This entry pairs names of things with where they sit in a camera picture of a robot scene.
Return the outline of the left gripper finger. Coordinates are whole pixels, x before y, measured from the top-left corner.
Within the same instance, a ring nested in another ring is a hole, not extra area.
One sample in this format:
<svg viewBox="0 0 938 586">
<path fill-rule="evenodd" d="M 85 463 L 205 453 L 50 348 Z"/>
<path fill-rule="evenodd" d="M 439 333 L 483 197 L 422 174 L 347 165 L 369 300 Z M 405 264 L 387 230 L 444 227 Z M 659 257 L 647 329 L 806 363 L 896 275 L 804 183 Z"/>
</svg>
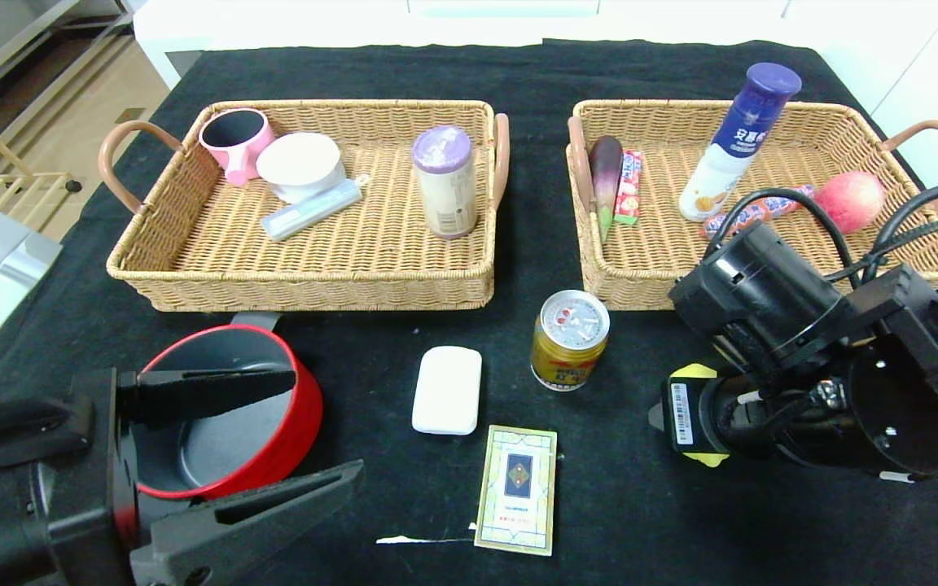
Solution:
<svg viewBox="0 0 938 586">
<path fill-rule="evenodd" d="M 129 556 L 138 585 L 230 585 L 353 500 L 362 459 L 171 512 Z"/>
<path fill-rule="evenodd" d="M 226 414 L 290 392 L 293 370 L 147 370 L 116 379 L 116 411 L 127 422 L 161 427 Z"/>
</svg>

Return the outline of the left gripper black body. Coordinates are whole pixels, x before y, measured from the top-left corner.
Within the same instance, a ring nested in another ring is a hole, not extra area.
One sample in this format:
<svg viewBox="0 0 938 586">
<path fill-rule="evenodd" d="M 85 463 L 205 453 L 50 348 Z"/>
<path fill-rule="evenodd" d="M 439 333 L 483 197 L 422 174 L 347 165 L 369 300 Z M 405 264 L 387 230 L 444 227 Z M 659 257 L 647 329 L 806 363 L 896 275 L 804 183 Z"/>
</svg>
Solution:
<svg viewBox="0 0 938 586">
<path fill-rule="evenodd" d="M 135 467 L 118 446 L 118 372 L 0 403 L 0 585 L 131 585 Z"/>
</svg>

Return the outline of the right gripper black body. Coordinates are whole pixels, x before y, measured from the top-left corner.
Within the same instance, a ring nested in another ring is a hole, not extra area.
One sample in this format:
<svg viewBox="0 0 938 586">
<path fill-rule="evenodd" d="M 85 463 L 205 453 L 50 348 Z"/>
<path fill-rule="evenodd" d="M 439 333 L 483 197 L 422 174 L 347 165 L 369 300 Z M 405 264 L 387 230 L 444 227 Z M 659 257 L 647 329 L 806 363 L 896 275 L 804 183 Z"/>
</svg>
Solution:
<svg viewBox="0 0 938 586">
<path fill-rule="evenodd" d="M 682 455 L 729 455 L 717 430 L 715 397 L 721 378 L 670 376 L 661 407 L 664 430 L 674 452 Z"/>
</svg>

